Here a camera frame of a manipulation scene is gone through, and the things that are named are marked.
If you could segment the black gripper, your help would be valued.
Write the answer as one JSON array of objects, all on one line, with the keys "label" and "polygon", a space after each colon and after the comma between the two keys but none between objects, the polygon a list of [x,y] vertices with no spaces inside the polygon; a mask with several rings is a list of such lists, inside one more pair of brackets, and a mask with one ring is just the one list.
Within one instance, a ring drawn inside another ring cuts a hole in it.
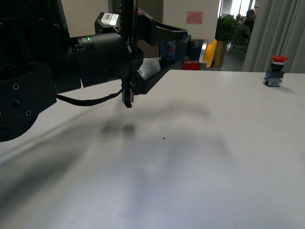
[{"label": "black gripper", "polygon": [[95,34],[105,38],[104,47],[113,56],[111,63],[122,82],[122,101],[131,108],[135,95],[134,77],[137,74],[137,94],[147,94],[161,78],[176,64],[160,57],[144,58],[138,41],[150,29],[150,45],[177,40],[187,34],[186,29],[170,26],[151,20],[138,9],[138,1],[122,0],[119,14],[101,13],[94,23]]}]

